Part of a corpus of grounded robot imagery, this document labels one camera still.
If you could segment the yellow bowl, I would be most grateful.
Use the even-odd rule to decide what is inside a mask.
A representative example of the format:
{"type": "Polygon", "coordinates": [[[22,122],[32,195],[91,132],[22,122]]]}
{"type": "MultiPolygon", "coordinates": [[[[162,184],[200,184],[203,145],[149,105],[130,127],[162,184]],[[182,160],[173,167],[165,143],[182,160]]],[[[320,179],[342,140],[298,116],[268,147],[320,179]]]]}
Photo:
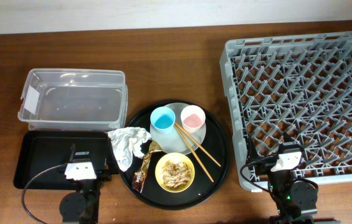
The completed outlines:
{"type": "Polygon", "coordinates": [[[185,191],[187,188],[189,188],[189,186],[192,184],[194,178],[195,178],[195,168],[194,165],[192,163],[192,161],[190,160],[190,158],[188,158],[187,156],[185,156],[184,154],[181,153],[177,153],[177,152],[172,152],[169,154],[164,155],[156,164],[155,167],[155,177],[156,177],[156,181],[159,184],[159,186],[164,189],[167,192],[171,192],[171,193],[180,193],[182,191],[185,191]],[[164,166],[164,164],[167,161],[173,161],[173,162],[185,162],[189,168],[191,169],[191,181],[185,185],[183,188],[180,188],[178,190],[170,190],[167,189],[164,186],[163,183],[163,179],[162,179],[162,167],[164,166]]]}

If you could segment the pink plastic cup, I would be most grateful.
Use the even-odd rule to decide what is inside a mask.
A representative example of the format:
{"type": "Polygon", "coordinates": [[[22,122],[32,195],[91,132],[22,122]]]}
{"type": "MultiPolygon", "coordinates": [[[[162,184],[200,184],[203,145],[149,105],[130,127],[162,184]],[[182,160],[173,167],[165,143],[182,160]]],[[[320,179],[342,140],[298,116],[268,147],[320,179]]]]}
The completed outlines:
{"type": "Polygon", "coordinates": [[[189,133],[195,133],[206,121],[204,110],[196,105],[189,105],[181,112],[183,128],[189,133]]]}

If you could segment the gold brown snack wrapper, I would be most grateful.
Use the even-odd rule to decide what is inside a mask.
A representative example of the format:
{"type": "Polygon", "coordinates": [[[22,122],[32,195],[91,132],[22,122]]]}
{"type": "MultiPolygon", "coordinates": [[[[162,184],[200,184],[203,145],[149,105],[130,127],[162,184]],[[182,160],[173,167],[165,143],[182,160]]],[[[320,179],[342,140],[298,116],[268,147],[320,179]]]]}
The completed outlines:
{"type": "Polygon", "coordinates": [[[154,153],[162,152],[162,151],[163,150],[161,146],[156,141],[152,141],[150,143],[148,152],[143,157],[143,162],[140,169],[137,170],[134,174],[133,182],[131,185],[132,189],[136,190],[139,193],[142,193],[145,180],[148,175],[148,169],[149,169],[151,157],[154,153]]]}

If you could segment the light blue plastic cup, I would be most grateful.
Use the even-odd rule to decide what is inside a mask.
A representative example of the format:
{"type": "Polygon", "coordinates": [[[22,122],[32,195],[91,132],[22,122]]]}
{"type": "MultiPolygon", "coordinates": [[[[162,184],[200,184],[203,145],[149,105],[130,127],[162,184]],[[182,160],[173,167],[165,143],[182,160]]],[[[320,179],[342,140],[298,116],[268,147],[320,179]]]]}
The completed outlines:
{"type": "Polygon", "coordinates": [[[154,109],[150,116],[151,124],[160,134],[169,134],[174,128],[175,120],[174,111],[165,106],[154,109]]]}

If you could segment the food scraps and rice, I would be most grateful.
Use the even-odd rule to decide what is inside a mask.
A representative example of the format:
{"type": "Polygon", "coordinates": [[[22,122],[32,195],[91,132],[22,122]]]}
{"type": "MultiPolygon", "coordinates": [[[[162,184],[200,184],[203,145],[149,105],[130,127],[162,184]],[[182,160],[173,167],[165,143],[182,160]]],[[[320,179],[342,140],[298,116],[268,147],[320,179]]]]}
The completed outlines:
{"type": "Polygon", "coordinates": [[[164,186],[170,190],[183,188],[191,181],[191,169],[185,162],[167,161],[162,172],[164,186]]]}

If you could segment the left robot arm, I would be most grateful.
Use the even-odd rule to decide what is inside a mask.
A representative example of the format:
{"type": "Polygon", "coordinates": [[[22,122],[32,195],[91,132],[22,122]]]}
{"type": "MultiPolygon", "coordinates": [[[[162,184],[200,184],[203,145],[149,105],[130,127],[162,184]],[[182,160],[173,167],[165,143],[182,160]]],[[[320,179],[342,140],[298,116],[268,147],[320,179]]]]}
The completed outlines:
{"type": "Polygon", "coordinates": [[[91,159],[77,159],[76,155],[73,144],[64,175],[69,182],[76,185],[76,190],[67,194],[60,202],[62,223],[98,223],[100,188],[104,182],[111,181],[111,173],[106,164],[102,170],[95,170],[91,159]]]}

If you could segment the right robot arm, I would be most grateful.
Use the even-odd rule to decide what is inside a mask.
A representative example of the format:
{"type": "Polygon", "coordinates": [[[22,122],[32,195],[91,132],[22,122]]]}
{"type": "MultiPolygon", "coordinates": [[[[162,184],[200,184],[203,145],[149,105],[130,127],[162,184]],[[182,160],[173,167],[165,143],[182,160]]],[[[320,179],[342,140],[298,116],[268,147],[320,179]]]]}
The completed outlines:
{"type": "Polygon", "coordinates": [[[252,138],[249,138],[247,160],[240,171],[253,167],[256,174],[268,177],[266,189],[247,177],[244,179],[269,193],[275,202],[278,215],[271,216],[270,223],[313,223],[312,215],[317,213],[318,184],[304,178],[293,178],[292,171],[303,162],[304,149],[286,132],[283,139],[276,153],[260,157],[252,138]]]}

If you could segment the white paper napkin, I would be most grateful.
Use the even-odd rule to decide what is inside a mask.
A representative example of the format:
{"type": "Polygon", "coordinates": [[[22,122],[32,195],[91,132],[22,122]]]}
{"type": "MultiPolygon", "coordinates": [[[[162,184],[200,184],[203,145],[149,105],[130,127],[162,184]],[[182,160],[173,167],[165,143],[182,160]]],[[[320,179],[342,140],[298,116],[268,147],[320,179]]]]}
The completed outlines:
{"type": "Polygon", "coordinates": [[[151,140],[151,134],[145,128],[127,127],[107,132],[111,140],[113,155],[119,169],[126,172],[132,165],[133,158],[144,158],[141,145],[151,140]]]}

